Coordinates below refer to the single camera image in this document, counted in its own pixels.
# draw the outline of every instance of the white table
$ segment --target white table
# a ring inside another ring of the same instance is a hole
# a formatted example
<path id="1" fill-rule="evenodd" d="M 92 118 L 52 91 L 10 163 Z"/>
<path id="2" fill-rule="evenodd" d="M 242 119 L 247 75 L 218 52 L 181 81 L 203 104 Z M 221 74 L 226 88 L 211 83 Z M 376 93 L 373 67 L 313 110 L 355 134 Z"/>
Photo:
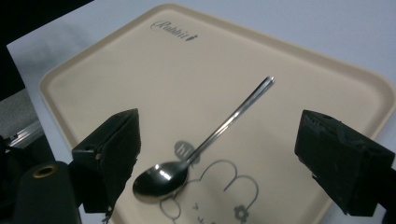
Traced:
<path id="1" fill-rule="evenodd" d="M 374 71 L 396 85 L 393 0 L 173 2 Z M 41 78 L 53 67 L 162 3 L 165 1 L 96 0 L 7 45 L 56 160 L 70 162 L 72 157 L 40 96 Z M 375 140 L 396 151 L 394 136 L 396 114 Z M 348 217 L 334 205 L 321 223 L 380 223 L 383 214 L 384 209 L 379 206 L 374 217 Z M 83 223 L 100 223 L 101 217 L 82 214 Z"/>

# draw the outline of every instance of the printed flower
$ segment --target printed flower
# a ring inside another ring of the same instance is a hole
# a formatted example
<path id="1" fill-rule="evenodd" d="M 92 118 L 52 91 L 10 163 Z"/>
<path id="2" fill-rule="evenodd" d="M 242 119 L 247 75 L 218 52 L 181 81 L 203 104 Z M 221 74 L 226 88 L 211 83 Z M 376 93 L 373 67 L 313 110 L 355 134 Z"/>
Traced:
<path id="1" fill-rule="evenodd" d="M 240 220 L 241 223 L 245 223 L 247 222 L 247 218 L 248 218 L 248 210 L 246 209 L 246 207 L 244 205 L 239 205 L 236 206 L 234 209 L 235 211 L 235 218 Z"/>

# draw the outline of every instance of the tray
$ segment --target tray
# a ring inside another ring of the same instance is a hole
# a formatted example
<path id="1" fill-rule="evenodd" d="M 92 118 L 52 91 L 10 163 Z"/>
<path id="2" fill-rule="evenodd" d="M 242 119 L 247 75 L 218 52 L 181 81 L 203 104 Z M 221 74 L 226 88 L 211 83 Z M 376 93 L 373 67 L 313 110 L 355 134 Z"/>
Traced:
<path id="1" fill-rule="evenodd" d="M 184 158 L 267 76 L 275 85 L 201 155 L 175 199 L 135 199 L 137 175 Z M 40 91 L 70 148 L 138 108 L 142 151 L 112 223 L 318 223 L 331 201 L 293 153 L 303 109 L 370 137 L 395 109 L 376 74 L 177 5 L 54 68 Z"/>

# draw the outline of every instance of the cartoon print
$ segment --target cartoon print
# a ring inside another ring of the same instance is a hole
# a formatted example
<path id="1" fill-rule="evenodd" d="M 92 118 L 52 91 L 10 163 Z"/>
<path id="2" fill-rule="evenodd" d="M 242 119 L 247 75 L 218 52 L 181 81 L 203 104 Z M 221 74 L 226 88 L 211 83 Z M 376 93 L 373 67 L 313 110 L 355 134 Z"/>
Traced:
<path id="1" fill-rule="evenodd" d="M 259 195 L 257 182 L 249 175 L 239 175 L 236 165 L 226 160 L 211 163 L 186 188 L 187 192 L 160 203 L 171 223 L 248 223 L 248 209 Z"/>

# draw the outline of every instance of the metal spoon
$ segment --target metal spoon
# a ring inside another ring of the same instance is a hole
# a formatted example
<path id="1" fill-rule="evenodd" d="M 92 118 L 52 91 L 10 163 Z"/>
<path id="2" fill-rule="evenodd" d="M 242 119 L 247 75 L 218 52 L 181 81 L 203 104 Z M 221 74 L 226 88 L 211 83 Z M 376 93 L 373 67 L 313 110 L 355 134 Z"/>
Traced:
<path id="1" fill-rule="evenodd" d="M 267 77 L 257 89 L 221 124 L 196 150 L 184 161 L 169 161 L 156 164 L 142 173 L 134 181 L 133 192 L 137 200 L 143 203 L 158 203 L 175 196 L 185 185 L 189 175 L 189 165 L 209 147 L 236 119 L 241 116 L 274 83 L 273 77 Z"/>

